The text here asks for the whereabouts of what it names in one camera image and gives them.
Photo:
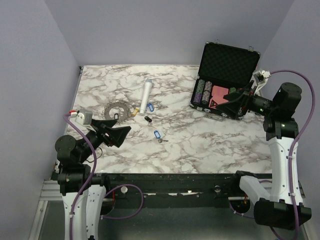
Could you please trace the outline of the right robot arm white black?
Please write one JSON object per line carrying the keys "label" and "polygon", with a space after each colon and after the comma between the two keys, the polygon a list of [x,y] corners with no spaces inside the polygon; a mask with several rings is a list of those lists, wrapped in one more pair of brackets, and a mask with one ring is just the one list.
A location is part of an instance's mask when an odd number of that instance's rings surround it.
{"label": "right robot arm white black", "polygon": [[294,230],[312,217],[312,210],[304,206],[297,171],[297,137],[300,130],[293,114],[301,101],[302,89],[285,82],[272,100],[254,93],[252,84],[225,95],[225,103],[217,109],[231,119],[247,112],[264,117],[263,130],[271,154],[271,190],[267,191],[253,173],[237,171],[230,191],[244,193],[253,205],[253,218],[259,225]]}

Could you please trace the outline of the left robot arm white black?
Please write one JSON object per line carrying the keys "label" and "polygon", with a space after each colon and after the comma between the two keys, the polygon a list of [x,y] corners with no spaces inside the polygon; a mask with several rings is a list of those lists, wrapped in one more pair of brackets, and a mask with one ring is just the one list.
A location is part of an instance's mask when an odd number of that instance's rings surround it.
{"label": "left robot arm white black", "polygon": [[64,238],[96,240],[103,198],[111,191],[110,179],[96,175],[96,149],[101,144],[119,148],[131,130],[130,126],[115,127],[116,120],[91,120],[83,133],[68,115],[66,122],[82,137],[61,136],[55,143],[60,163],[57,183],[64,207]]}

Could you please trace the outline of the metal keyring disc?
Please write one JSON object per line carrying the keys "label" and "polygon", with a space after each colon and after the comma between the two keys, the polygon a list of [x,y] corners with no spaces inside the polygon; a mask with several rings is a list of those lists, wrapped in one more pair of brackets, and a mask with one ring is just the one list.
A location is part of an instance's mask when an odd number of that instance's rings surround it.
{"label": "metal keyring disc", "polygon": [[117,120],[120,124],[131,118],[132,112],[127,102],[119,100],[108,103],[104,107],[103,116],[106,120]]}

